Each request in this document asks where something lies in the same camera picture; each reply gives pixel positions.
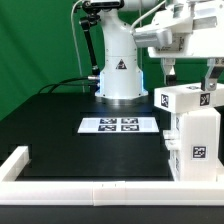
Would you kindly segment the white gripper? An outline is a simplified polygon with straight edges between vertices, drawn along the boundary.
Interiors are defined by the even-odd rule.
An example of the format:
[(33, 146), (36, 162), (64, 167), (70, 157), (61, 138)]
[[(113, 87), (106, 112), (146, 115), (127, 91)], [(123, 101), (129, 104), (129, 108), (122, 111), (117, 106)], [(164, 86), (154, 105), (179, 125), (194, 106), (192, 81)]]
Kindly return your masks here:
[(224, 0), (175, 0), (155, 14), (152, 24), (172, 32), (170, 45), (148, 48), (151, 58), (162, 58), (164, 84), (176, 84), (174, 58), (209, 58), (201, 89), (214, 91), (223, 72)]

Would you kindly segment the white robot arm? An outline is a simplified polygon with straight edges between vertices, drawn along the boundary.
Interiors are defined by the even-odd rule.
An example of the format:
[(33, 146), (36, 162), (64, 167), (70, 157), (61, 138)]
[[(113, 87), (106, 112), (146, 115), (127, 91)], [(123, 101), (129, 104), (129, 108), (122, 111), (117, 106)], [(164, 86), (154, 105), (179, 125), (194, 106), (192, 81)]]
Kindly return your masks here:
[(105, 66), (96, 96), (134, 100), (147, 95), (137, 50), (161, 60), (167, 82), (176, 78), (178, 58), (205, 58), (204, 90), (216, 89), (224, 71), (224, 0), (88, 0), (86, 9), (101, 22)]

